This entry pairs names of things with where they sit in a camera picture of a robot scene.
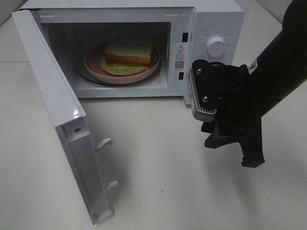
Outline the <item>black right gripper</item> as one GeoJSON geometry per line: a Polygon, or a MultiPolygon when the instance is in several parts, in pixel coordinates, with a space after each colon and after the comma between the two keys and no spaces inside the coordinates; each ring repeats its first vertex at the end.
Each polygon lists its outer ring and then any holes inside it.
{"type": "Polygon", "coordinates": [[[261,119],[247,122],[245,117],[254,100],[243,82],[247,73],[246,65],[236,67],[198,59],[189,70],[188,91],[194,118],[204,122],[201,130],[210,134],[205,147],[216,149],[239,143],[243,152],[242,166],[256,168],[265,159],[261,119]]]}

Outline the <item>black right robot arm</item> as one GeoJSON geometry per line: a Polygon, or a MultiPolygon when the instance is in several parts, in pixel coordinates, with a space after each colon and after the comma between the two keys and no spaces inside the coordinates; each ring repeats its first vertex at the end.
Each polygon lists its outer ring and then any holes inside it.
{"type": "Polygon", "coordinates": [[[242,166],[264,163],[261,118],[307,79],[307,3],[288,6],[282,30],[252,62],[239,67],[195,60],[188,88],[193,116],[216,149],[239,143],[242,166]]]}

